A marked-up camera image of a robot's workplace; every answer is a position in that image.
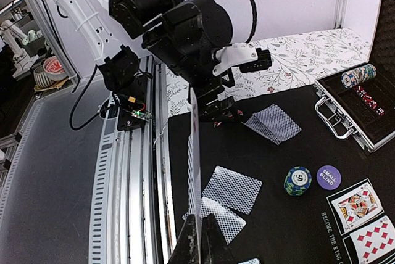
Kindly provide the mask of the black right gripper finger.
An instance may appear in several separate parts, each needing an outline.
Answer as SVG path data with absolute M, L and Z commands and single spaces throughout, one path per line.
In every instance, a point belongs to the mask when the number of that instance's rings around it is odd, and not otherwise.
M 236 263 L 215 215 L 202 219 L 201 229 L 195 215 L 188 215 L 169 263 Z

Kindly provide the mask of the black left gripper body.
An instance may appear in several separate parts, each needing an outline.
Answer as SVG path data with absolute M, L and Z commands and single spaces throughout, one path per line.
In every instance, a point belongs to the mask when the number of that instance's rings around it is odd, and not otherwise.
M 188 82 L 203 122 L 237 109 L 232 97 L 218 99 L 235 85 L 233 68 L 251 73 L 272 64 L 269 50 L 231 42 L 231 19 L 215 0 L 109 0 L 109 15 Z

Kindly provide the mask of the red triangle all-in marker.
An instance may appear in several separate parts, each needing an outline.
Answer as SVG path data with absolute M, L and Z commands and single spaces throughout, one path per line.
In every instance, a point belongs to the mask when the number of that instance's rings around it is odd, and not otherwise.
M 240 122 L 243 117 L 244 113 L 242 110 L 236 109 L 233 111 L 229 111 L 216 119 L 216 121 L 214 121 L 213 123 L 213 127 L 216 128 L 225 123 Z

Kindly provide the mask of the green poker chip pile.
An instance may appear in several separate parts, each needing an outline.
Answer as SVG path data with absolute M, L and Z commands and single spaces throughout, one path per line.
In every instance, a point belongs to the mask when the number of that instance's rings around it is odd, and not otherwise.
M 302 166 L 292 167 L 285 177 L 283 187 L 291 196 L 302 196 L 312 184 L 311 172 Z

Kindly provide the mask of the blue patterned card deck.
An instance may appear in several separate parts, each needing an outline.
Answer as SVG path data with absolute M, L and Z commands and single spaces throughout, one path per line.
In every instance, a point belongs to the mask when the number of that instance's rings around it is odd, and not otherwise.
M 302 128 L 276 104 L 253 113 L 244 125 L 277 146 L 302 131 Z

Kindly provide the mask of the purple small blind button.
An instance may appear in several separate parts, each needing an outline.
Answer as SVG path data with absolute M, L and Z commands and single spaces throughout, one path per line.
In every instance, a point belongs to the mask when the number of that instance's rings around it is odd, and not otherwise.
M 340 171 L 332 165 L 324 165 L 318 169 L 317 182 L 323 189 L 335 190 L 341 184 Z

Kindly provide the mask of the long poker chip stack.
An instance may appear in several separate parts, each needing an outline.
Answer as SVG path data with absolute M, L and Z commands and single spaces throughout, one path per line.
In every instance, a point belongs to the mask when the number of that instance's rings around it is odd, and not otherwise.
M 345 88 L 349 89 L 374 79 L 376 75 L 376 67 L 372 64 L 366 64 L 344 72 L 341 75 L 341 82 Z

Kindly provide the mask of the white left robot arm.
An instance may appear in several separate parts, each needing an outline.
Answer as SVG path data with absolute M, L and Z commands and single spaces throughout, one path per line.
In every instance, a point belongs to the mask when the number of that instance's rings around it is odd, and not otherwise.
M 89 0 L 53 0 L 88 43 L 95 71 L 112 91 L 119 109 L 135 118 L 149 113 L 145 89 L 151 71 L 140 69 L 138 56 L 105 26 Z M 250 41 L 232 43 L 233 27 L 226 10 L 215 0 L 97 0 L 131 39 L 142 38 L 149 51 L 170 71 L 186 80 L 189 102 L 203 122 L 233 122 L 241 111 L 225 88 L 235 85 L 233 68 L 242 73 L 266 70 L 270 52 Z

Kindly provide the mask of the floral white tablecloth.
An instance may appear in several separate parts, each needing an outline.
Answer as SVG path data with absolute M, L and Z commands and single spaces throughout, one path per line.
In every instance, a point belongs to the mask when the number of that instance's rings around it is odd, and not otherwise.
M 240 101 L 311 85 L 367 61 L 370 51 L 370 43 L 348 28 L 268 38 L 254 45 L 270 51 L 272 66 L 252 73 L 234 68 L 235 86 L 221 93 L 220 99 L 232 96 Z

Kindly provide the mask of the aluminium poker chip case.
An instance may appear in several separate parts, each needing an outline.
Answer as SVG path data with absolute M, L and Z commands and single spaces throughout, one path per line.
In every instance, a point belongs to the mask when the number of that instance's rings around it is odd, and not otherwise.
M 365 152 L 394 139 L 394 0 L 380 0 L 366 62 L 315 80 L 315 112 L 340 140 Z

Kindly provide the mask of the red dice row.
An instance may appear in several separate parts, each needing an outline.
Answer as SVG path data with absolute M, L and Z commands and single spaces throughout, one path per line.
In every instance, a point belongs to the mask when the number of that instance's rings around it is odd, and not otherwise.
M 354 87 L 354 91 L 358 94 L 362 101 L 376 114 L 378 114 L 379 116 L 383 116 L 385 114 L 385 111 L 378 105 L 377 101 L 374 100 L 371 95 L 369 95 L 369 93 L 364 90 L 363 87 L 356 86 Z

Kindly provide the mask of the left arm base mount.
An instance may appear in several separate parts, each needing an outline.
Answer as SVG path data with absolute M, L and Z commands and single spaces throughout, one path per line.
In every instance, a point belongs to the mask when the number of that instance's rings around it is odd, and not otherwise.
M 122 45 L 113 58 L 105 58 L 104 64 L 98 67 L 118 107 L 119 131 L 141 128 L 151 117 L 146 104 L 148 83 L 153 75 L 140 66 L 142 61 L 128 46 Z

